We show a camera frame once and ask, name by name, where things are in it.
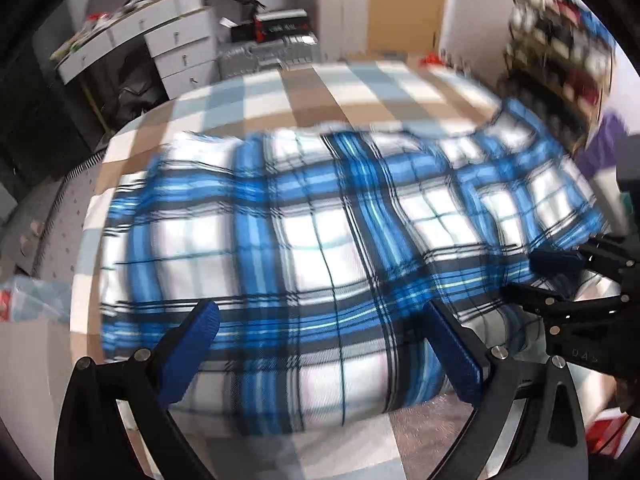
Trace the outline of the white upright suitcase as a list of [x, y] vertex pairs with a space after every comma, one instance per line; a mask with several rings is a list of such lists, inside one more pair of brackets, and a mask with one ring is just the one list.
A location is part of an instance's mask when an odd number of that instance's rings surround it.
[[296, 0], [296, 4], [309, 16], [322, 63], [366, 53], [370, 0]]

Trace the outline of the wooden door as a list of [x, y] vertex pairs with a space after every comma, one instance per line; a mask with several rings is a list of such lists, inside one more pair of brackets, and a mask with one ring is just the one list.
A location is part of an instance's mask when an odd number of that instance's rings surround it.
[[445, 0], [370, 0], [368, 50], [436, 50], [444, 4]]

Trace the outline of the orange plastic bag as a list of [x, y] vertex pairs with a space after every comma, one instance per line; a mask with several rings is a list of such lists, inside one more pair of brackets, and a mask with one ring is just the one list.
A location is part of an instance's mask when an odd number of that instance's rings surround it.
[[419, 67], [431, 67], [431, 66], [446, 66], [447, 61], [441, 58], [438, 54], [432, 52], [428, 55], [422, 56], [419, 60]]

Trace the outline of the checkered bed sheet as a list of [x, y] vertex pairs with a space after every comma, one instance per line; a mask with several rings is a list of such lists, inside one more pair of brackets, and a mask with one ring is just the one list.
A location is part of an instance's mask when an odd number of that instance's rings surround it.
[[[100, 262], [107, 209], [124, 177], [141, 176], [180, 132], [245, 139], [277, 128], [405, 124], [420, 133], [464, 133], [498, 108], [481, 84], [443, 68], [401, 62], [299, 66], [241, 76], [183, 93], [122, 127], [107, 145], [82, 227], [70, 305], [70, 352], [108, 358], [101, 313]], [[347, 427], [268, 437], [191, 434], [208, 464], [238, 451], [230, 469], [249, 479], [402, 479], [394, 426], [378, 415]]]

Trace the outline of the silver flat suitcase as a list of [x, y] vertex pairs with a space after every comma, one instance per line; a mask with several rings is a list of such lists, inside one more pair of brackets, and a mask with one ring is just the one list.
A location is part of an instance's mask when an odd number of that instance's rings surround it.
[[218, 74], [229, 79], [266, 70], [289, 70], [320, 60], [320, 48], [313, 35], [288, 36], [258, 44], [256, 41], [229, 44], [217, 55]]

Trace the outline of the black bag under desk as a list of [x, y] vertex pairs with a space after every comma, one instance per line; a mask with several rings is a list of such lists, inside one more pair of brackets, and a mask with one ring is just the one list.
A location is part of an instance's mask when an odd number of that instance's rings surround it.
[[168, 100], [160, 74], [146, 47], [129, 52], [116, 70], [115, 91], [101, 112], [114, 131]]

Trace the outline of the green cloth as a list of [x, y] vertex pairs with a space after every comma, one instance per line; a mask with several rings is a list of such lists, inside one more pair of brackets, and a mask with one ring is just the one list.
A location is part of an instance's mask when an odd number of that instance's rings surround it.
[[632, 206], [632, 201], [629, 193], [627, 192], [620, 193], [620, 204], [623, 207], [625, 218], [629, 222], [634, 220], [634, 206]]

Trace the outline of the blue white plaid shirt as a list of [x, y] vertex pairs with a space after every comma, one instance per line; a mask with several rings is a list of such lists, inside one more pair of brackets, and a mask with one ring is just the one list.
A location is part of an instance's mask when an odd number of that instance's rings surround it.
[[431, 400], [438, 356], [424, 304], [485, 344], [532, 346], [541, 324], [499, 289], [529, 253], [605, 227], [561, 144], [509, 102], [486, 126], [178, 132], [120, 179], [103, 232], [102, 348], [152, 347], [202, 299], [218, 334], [179, 422], [289, 434]]

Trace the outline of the black red box on suitcase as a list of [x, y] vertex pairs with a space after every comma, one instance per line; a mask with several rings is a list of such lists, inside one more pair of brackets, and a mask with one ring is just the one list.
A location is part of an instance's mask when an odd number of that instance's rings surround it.
[[234, 25], [230, 29], [230, 41], [255, 41], [263, 44], [289, 36], [311, 33], [310, 19], [304, 9], [290, 9], [256, 14], [254, 18]]

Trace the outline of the purple bag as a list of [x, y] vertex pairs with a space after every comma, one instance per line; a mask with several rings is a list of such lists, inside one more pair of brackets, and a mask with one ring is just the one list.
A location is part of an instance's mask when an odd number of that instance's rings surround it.
[[615, 167], [616, 145], [628, 134], [627, 126], [619, 114], [605, 112], [596, 133], [575, 156], [575, 164], [582, 175], [591, 180], [600, 171]]

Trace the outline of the wooden shoe rack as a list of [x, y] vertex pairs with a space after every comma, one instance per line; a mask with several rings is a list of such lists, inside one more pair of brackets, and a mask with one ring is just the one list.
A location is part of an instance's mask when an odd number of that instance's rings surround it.
[[503, 96], [520, 100], [574, 154], [600, 126], [616, 42], [577, 0], [512, 0]]

